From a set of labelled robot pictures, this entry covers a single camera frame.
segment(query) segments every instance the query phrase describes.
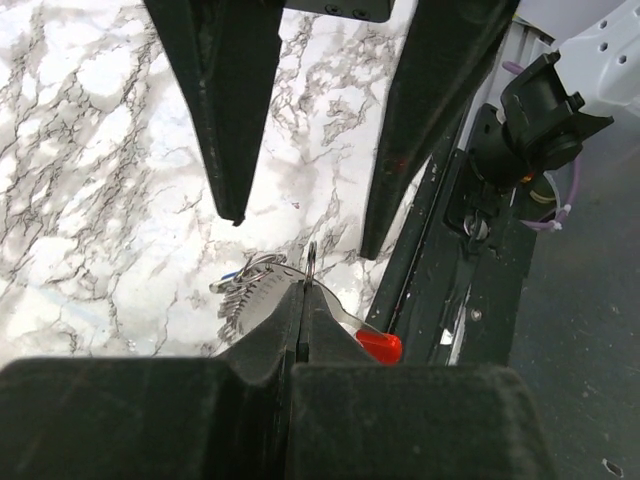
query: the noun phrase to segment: bolt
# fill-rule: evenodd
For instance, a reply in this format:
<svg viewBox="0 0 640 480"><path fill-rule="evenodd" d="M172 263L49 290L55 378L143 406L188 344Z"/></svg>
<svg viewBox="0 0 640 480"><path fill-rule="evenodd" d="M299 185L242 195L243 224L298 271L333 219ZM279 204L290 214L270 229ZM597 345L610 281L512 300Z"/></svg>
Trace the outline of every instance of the bolt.
<svg viewBox="0 0 640 480"><path fill-rule="evenodd" d="M356 18L358 20L369 20L370 15L366 10L358 9L353 11L353 18Z"/></svg>
<svg viewBox="0 0 640 480"><path fill-rule="evenodd" d="M324 7L325 12L329 15L342 15L342 10L337 5L327 5Z"/></svg>
<svg viewBox="0 0 640 480"><path fill-rule="evenodd" d="M477 308L472 309L469 316L474 322L479 322L480 320L482 320L482 312Z"/></svg>

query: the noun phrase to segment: marble surface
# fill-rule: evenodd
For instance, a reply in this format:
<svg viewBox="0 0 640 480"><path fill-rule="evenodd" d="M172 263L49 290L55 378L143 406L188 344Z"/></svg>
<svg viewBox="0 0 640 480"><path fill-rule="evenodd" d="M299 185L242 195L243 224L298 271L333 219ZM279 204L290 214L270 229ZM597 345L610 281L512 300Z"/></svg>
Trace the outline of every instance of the marble surface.
<svg viewBox="0 0 640 480"><path fill-rule="evenodd" d="M382 25L286 13L247 219L234 228L215 214L187 108L140 1L2 2L0 365L219 353L220 298L209 283L253 253L297 265L312 239L319 276L364 316L401 224L378 261L358 258L412 3L397 1Z"/></svg>

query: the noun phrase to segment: black mount bracket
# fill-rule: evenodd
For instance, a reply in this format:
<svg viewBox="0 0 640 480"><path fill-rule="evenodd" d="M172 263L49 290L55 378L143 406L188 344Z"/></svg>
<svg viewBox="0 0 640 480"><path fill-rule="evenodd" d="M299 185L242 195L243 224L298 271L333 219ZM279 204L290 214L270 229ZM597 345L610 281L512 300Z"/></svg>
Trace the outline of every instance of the black mount bracket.
<svg viewBox="0 0 640 480"><path fill-rule="evenodd" d="M579 92L567 94L554 68L558 60L559 52L541 55L507 85L500 96L504 123L475 139L474 169L497 188L509 190L527 175L566 165L584 140L613 123L579 112L585 101Z"/></svg>

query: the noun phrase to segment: purple cable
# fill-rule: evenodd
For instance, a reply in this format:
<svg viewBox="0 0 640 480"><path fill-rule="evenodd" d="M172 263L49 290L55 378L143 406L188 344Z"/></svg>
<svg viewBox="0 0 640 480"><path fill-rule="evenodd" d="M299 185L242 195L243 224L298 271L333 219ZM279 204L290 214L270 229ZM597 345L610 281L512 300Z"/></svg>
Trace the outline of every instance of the purple cable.
<svg viewBox="0 0 640 480"><path fill-rule="evenodd" d="M520 75L524 71L524 67L511 61L502 62L502 68L504 68L507 72L512 73L513 75ZM569 190L569 195L567 196L567 201L565 202L565 206L561 208L560 211L556 214L556 218L554 218L550 222L530 222L528 220L522 220L522 223L524 223L529 228L533 228L534 230L555 230L558 228L558 225L562 225L562 222L569 215L569 211L566 208L567 205L569 206L570 210L571 205L573 205L573 202L578 195L581 163L582 160L580 159L580 155L578 155L573 161L573 179L571 180L571 188Z"/></svg>

